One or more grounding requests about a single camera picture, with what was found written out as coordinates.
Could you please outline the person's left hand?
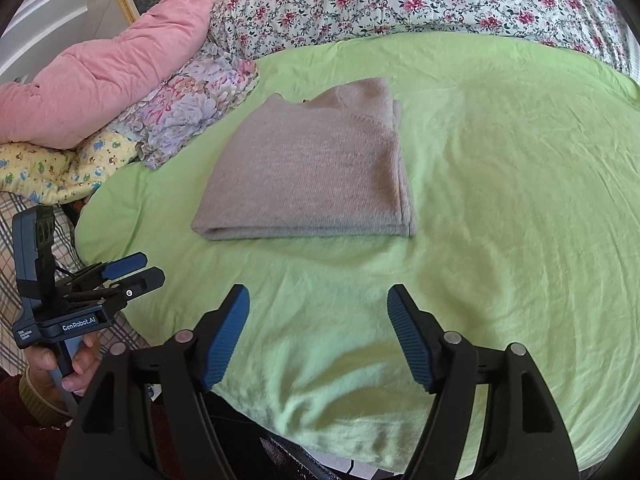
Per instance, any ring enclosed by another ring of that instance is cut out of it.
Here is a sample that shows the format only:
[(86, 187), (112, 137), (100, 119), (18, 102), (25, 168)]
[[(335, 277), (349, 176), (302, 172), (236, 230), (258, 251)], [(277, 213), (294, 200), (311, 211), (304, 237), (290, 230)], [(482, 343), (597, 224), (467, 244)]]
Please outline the person's left hand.
[(27, 376), (35, 390), (52, 405), (66, 409), (62, 391), (83, 396), (93, 375), (101, 362), (101, 343), (98, 333), (82, 336), (78, 351), (73, 357), (73, 373), (61, 380), (61, 385), (55, 385), (52, 373), (58, 369), (55, 354), (48, 348), (31, 346), (25, 350), (28, 363)]

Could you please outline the left forearm dark sleeve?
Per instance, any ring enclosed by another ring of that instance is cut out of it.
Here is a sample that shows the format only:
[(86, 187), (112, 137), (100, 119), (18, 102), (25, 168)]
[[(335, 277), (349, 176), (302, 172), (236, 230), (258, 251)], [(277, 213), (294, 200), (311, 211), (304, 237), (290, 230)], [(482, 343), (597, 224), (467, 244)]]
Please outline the left forearm dark sleeve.
[(67, 421), (26, 377), (1, 370), (1, 478), (54, 479)]

